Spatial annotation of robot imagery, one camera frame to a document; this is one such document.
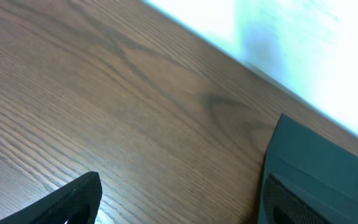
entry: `white surface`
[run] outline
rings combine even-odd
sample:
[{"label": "white surface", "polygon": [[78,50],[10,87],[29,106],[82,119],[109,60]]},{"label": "white surface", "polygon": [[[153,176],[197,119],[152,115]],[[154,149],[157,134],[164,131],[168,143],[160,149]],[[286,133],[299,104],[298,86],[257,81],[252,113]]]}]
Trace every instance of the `white surface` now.
[{"label": "white surface", "polygon": [[148,3],[358,135],[358,1]]}]

